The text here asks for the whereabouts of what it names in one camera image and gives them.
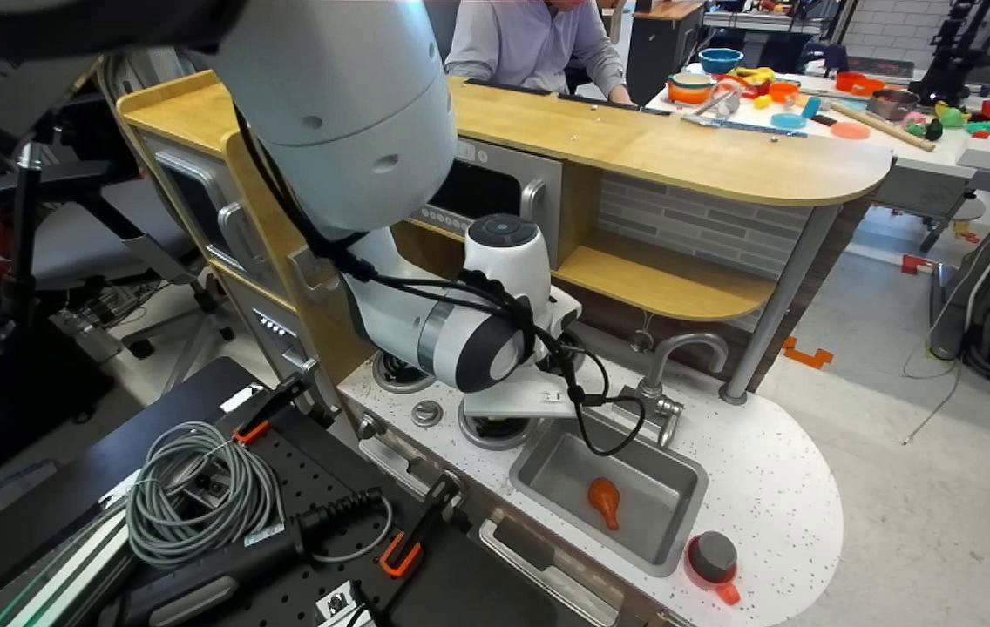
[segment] robotic arm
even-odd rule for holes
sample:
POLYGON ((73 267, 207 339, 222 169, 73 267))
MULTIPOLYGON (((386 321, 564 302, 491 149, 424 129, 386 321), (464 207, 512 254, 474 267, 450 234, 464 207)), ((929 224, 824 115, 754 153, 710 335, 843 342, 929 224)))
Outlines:
POLYGON ((201 48, 229 88, 284 179, 290 218, 372 267, 347 272, 372 344, 474 394, 488 418, 574 415, 556 378, 520 371, 543 354, 535 326, 563 335, 578 315, 550 285, 535 224, 479 224, 467 236, 467 267, 499 282, 506 302, 530 302, 530 317, 431 282, 386 230, 430 201, 456 143, 417 0, 0 0, 7 61, 171 41, 201 48))

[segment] faucet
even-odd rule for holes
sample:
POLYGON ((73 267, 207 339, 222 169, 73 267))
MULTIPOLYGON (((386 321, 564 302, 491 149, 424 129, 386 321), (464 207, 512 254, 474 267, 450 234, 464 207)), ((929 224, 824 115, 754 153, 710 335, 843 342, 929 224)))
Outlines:
POLYGON ((725 373, 729 365, 729 342, 723 335, 710 332, 692 332, 692 335, 672 335, 654 347, 652 365, 646 371, 646 378, 638 381, 638 391, 625 386, 625 397, 638 397, 646 423, 654 426, 654 441, 671 446, 675 440, 681 429, 681 410, 685 404, 672 400, 667 394, 667 365, 672 359, 672 353, 681 347, 704 347, 704 354, 710 354, 710 373, 725 373))

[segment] person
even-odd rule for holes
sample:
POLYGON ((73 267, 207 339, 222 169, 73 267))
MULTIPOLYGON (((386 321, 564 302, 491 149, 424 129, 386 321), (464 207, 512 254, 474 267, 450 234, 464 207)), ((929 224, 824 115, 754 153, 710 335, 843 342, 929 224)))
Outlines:
POLYGON ((607 39, 598 0, 459 0, 448 70, 467 80, 564 95, 578 61, 614 104, 627 95, 627 61, 607 39))

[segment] stainless steel sink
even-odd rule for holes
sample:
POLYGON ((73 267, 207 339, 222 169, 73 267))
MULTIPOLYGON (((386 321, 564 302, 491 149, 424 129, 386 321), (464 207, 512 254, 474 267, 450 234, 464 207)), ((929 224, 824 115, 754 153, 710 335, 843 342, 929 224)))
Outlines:
MULTIPOLYGON (((591 434, 598 446, 620 441, 620 431, 604 426, 598 415, 591 415, 591 434)), ((515 460, 512 481, 649 576, 675 573, 707 488, 707 473, 693 460, 643 440, 617 458, 598 458, 585 448, 574 423, 543 426, 515 460), (620 526, 614 533, 591 505, 591 483, 598 476, 620 488, 620 526)))

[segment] gray cable bundle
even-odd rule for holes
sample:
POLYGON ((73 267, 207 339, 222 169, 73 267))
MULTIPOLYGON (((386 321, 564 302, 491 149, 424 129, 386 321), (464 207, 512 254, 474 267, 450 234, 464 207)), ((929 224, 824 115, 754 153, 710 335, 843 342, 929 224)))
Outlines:
POLYGON ((126 498, 128 546, 152 568, 176 568, 284 520, 271 472, 207 423, 158 434, 126 498), (194 490, 207 490, 211 505, 182 515, 182 502, 194 490))

